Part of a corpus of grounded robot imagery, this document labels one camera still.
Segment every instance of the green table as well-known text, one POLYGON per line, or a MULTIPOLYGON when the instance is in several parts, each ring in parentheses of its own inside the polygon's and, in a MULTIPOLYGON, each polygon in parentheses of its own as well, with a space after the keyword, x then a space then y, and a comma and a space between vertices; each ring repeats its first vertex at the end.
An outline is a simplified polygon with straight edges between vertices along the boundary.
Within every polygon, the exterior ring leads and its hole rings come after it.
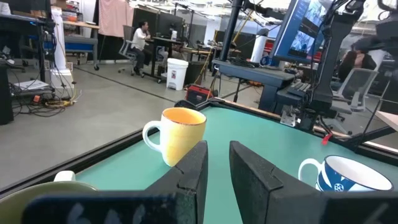
MULTIPOLYGON (((333 142, 324 146, 322 139, 316 135, 273 121, 276 116, 266 119, 266 115, 261 117, 258 111, 250 112, 232 103, 222 103, 221 107, 202 107, 201 112, 208 119, 204 135, 204 140, 208 142, 205 223, 241 223, 229 171, 231 140, 239 141, 293 177, 297 177, 299 165, 304 159, 314 158, 321 162, 328 155, 339 155, 378 170, 394 185, 398 185, 398 167, 360 156, 333 142)), ((57 168, 67 169, 65 166, 71 166, 72 170, 79 172, 76 177, 78 181, 99 190, 144 190, 170 167, 163 162, 158 152, 146 146, 140 134, 138 132, 118 139, 57 168), (118 152, 109 156, 112 153, 106 153, 110 150, 118 152)), ((159 133, 150 138, 159 142, 159 133)), ((316 168, 306 167, 303 176, 307 184, 314 186, 316 168)))

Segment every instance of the white mug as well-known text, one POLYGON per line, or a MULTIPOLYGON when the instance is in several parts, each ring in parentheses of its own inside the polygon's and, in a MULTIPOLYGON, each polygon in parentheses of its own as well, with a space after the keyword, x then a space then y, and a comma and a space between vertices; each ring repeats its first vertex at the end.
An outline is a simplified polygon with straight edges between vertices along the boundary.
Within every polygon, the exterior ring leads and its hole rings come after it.
POLYGON ((318 169, 315 188, 320 191, 372 191, 392 190, 389 179, 376 170, 352 159, 341 156, 327 156, 322 163, 306 159, 298 168, 298 179, 302 180, 302 169, 312 164, 318 169))
POLYGON ((206 116, 188 108, 169 108, 163 111, 160 121, 150 121, 142 130, 145 143, 153 150, 162 153, 164 162, 174 166, 199 141, 205 132, 206 116), (160 144, 148 138, 152 128, 160 130, 160 144))

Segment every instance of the floor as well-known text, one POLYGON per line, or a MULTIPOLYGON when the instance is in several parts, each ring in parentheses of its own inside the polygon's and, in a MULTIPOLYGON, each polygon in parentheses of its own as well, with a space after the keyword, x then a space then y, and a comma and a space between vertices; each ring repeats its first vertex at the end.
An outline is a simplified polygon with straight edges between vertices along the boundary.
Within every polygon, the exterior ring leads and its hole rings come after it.
MULTIPOLYGON (((118 73, 125 65, 101 65, 95 71, 92 65, 75 66, 73 74, 82 96, 63 113, 51 118, 20 114, 15 121, 0 126, 0 189, 54 166, 69 158, 101 146, 116 138, 140 129, 148 121, 160 119, 165 108, 185 97, 184 91, 166 89, 150 77, 130 76, 128 71, 118 73)), ((36 70, 27 73, 9 73, 9 81, 35 78, 36 70)), ((202 85, 209 87, 211 77, 202 85)), ((220 97, 233 100, 236 79, 223 77, 220 97)), ((262 88, 243 85, 238 103, 257 108, 254 102, 260 98, 262 88)), ((372 109, 377 99, 367 99, 372 109)), ((371 113, 351 115, 343 127, 354 133, 363 130, 371 113)), ((384 126, 380 120, 372 122, 372 128, 384 126)), ((396 145, 396 134, 379 139, 378 143, 396 145)))

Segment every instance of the yellow mug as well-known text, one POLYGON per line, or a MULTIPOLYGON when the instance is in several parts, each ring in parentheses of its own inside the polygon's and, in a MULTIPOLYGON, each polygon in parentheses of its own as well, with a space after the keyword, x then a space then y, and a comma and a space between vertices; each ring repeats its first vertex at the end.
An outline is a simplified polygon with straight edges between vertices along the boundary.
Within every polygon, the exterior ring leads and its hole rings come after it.
POLYGON ((174 166, 186 155, 205 133, 206 116, 188 108, 169 108, 163 111, 160 121, 150 121, 142 130, 145 143, 153 150, 162 153, 164 162, 174 166), (148 138, 148 131, 160 131, 160 144, 148 138))

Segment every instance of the black pole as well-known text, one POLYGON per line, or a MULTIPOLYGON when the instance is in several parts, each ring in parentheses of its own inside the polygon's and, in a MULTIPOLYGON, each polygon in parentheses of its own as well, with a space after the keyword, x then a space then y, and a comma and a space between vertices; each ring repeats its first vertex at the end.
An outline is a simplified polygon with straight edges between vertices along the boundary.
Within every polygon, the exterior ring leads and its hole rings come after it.
POLYGON ((232 3, 231 17, 229 18, 228 27, 225 31, 223 49, 221 50, 220 60, 226 61, 231 45, 232 35, 234 34, 236 21, 238 20, 239 11, 241 10, 243 0, 234 0, 232 3))
POLYGON ((193 14, 195 13, 194 10, 191 11, 191 23, 189 24, 189 30, 188 30, 188 43, 190 43, 190 39, 191 39, 191 30, 192 30, 192 22, 193 22, 193 14))

